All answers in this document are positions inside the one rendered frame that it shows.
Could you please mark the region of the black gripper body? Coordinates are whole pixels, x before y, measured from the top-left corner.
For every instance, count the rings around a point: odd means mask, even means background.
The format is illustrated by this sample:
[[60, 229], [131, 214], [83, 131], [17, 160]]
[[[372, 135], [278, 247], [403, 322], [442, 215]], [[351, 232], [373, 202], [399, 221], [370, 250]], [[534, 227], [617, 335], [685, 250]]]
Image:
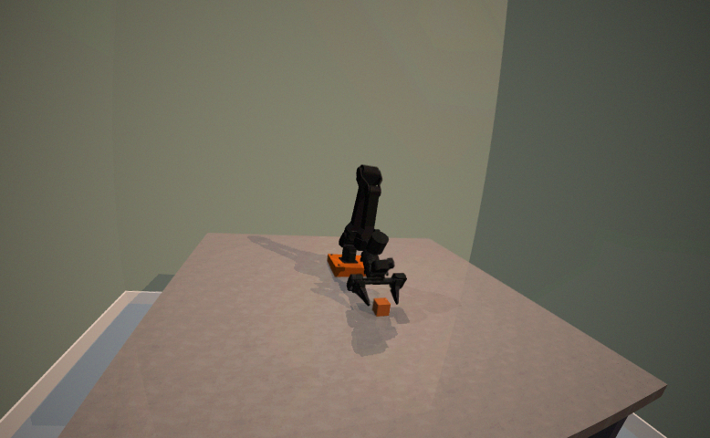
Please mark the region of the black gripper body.
[[[355, 284], [355, 281], [357, 280], [365, 280], [365, 285], [389, 285], [390, 288], [392, 288], [392, 285], [396, 279], [403, 279], [403, 284], [401, 288], [403, 287], [404, 283], [407, 280], [407, 277], [404, 273], [393, 273], [391, 277], [385, 277], [385, 273], [372, 273], [371, 276], [370, 274], [370, 265], [372, 264], [373, 261], [376, 261], [378, 259], [371, 259], [365, 262], [364, 264], [364, 274], [366, 274], [366, 277], [363, 277], [363, 274], [350, 274], [348, 281], [347, 281], [347, 289], [348, 291], [352, 291], [353, 286]], [[401, 289], [400, 288], [400, 289]]]

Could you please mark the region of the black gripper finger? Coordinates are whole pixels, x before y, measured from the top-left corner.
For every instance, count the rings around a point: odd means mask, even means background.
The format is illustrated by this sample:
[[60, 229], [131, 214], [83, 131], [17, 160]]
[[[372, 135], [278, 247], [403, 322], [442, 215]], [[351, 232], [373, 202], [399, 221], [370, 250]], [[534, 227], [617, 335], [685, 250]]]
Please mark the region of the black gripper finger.
[[399, 304], [399, 290], [403, 284], [403, 279], [396, 279], [392, 285], [391, 293], [396, 305]]
[[368, 307], [370, 306], [371, 303], [365, 287], [365, 280], [355, 281], [352, 293], [355, 293], [358, 297], [360, 297], [367, 304]]

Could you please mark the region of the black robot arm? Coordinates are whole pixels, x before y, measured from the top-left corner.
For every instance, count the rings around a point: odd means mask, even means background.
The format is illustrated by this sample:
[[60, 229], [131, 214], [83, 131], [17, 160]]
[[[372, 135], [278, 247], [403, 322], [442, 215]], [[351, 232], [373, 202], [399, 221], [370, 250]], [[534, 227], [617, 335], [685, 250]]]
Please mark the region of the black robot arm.
[[388, 276], [390, 268], [395, 267], [394, 260], [380, 260], [379, 255], [388, 244], [389, 237], [380, 229], [374, 229], [381, 196], [381, 171], [379, 167], [362, 164], [357, 168], [356, 175], [359, 189], [351, 221], [339, 239], [339, 245], [343, 247], [339, 260], [344, 264], [358, 264], [356, 253], [357, 250], [362, 251], [360, 261], [363, 265], [368, 260], [378, 259], [370, 265], [370, 274], [385, 273]]

